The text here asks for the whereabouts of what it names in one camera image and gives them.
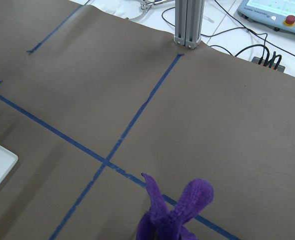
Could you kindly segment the metal tongs tool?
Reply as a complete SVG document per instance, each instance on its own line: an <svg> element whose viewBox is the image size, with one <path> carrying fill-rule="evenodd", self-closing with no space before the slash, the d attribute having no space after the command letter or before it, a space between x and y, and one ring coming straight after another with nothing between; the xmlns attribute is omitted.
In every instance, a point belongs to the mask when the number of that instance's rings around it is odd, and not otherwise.
<svg viewBox="0 0 295 240"><path fill-rule="evenodd" d="M140 0L140 15L132 18L126 17L125 19L129 21L137 21L139 19L142 19L145 15L147 15L152 6L158 6L173 1L174 0Z"/></svg>

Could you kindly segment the black orange usb hub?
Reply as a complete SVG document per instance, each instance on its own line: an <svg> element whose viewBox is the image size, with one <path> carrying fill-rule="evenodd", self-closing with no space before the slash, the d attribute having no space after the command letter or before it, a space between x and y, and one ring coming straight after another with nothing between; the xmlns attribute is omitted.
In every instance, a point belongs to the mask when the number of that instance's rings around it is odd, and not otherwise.
<svg viewBox="0 0 295 240"><path fill-rule="evenodd" d="M271 70L276 70L276 71L281 72L281 73L284 73L285 72L285 69L286 69L285 66L280 65L280 64L277 65L276 63L271 64L271 63L267 62L267 64L264 65L265 60L264 59L261 59L260 57L256 57L256 56L254 56L252 58L251 62L254 63L254 64L256 64L256 65L260 65L260 66L269 68Z"/></svg>

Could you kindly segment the aluminium profile post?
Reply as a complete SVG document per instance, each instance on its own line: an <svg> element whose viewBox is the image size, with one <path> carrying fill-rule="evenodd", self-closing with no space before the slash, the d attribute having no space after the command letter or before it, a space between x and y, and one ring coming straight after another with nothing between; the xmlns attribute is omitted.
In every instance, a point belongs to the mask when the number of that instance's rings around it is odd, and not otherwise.
<svg viewBox="0 0 295 240"><path fill-rule="evenodd" d="M204 0L175 1L174 42L195 49L201 42Z"/></svg>

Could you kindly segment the teach pendant with red button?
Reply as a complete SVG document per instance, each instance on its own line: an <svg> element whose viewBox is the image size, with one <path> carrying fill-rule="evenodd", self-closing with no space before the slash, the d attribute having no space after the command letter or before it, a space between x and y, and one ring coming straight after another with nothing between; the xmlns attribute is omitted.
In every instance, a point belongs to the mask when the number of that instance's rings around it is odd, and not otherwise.
<svg viewBox="0 0 295 240"><path fill-rule="evenodd" d="M243 0L237 11L248 21L295 34L295 0Z"/></svg>

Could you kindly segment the brown table mat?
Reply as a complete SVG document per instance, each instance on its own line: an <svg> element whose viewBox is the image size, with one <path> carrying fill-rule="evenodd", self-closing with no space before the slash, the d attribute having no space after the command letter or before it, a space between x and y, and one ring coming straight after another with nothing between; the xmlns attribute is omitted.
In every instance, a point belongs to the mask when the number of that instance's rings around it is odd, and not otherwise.
<svg viewBox="0 0 295 240"><path fill-rule="evenodd" d="M295 77L67 0L0 0L0 240L133 240L192 180L200 240L295 240Z"/></svg>

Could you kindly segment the purple towel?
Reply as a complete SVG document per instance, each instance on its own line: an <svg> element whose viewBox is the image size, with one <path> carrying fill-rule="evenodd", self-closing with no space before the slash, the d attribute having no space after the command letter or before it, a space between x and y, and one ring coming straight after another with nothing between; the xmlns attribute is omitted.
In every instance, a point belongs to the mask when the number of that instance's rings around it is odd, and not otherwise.
<svg viewBox="0 0 295 240"><path fill-rule="evenodd" d="M184 188L177 204L169 210L155 179L146 173L146 191L150 208L141 218L135 238L137 240L196 240L185 224L195 218L214 198L214 190L206 180L197 178Z"/></svg>

